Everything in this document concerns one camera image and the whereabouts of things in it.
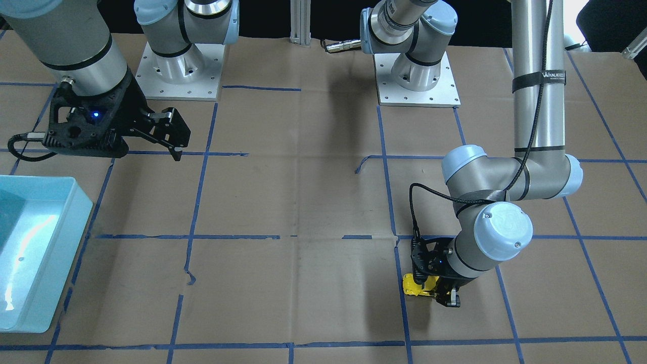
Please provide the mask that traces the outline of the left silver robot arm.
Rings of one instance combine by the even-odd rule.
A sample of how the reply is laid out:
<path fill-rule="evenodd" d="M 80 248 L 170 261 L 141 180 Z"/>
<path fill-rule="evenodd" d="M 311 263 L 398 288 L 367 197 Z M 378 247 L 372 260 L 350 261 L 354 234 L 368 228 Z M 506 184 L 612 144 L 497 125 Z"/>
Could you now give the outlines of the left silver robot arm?
<path fill-rule="evenodd" d="M 562 1 L 512 1 L 515 155 L 489 157 L 464 145 L 442 161 L 460 232 L 425 239 L 412 214 L 412 273 L 407 295 L 460 306 L 462 286 L 515 258 L 531 242 L 530 217 L 517 201 L 550 200 L 578 191 L 584 173 L 565 152 L 564 27 Z M 457 25 L 443 1 L 381 1 L 362 10 L 360 41 L 368 55 L 396 54 L 390 80 L 413 93 L 434 89 Z"/>

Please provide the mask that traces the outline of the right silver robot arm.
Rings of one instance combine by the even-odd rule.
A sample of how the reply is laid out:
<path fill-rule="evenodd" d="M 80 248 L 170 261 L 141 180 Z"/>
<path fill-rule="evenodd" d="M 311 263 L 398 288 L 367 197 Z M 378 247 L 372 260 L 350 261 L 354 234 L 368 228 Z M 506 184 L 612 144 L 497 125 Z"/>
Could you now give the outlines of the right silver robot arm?
<path fill-rule="evenodd" d="M 2 1 L 2 17 L 58 82 L 47 130 L 15 134 L 8 150 L 23 161 L 55 155 L 121 158 L 125 138 L 161 145 L 179 161 L 191 130 L 176 108 L 147 99 L 217 99 L 226 44 L 240 34 L 238 1 L 136 1 L 147 37 L 133 72 L 97 1 Z"/>

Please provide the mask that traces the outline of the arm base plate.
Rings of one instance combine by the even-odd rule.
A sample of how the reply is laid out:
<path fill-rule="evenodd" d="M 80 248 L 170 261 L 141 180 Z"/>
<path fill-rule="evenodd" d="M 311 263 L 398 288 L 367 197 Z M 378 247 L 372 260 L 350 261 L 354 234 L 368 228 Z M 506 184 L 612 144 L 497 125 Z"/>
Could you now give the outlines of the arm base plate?
<path fill-rule="evenodd" d="M 414 64 L 404 53 L 374 55 L 381 106 L 453 108 L 461 105 L 447 53 L 439 64 Z"/>
<path fill-rule="evenodd" d="M 209 101 L 219 96 L 226 46 L 193 44 L 184 55 L 165 58 L 147 44 L 136 72 L 149 100 Z"/>

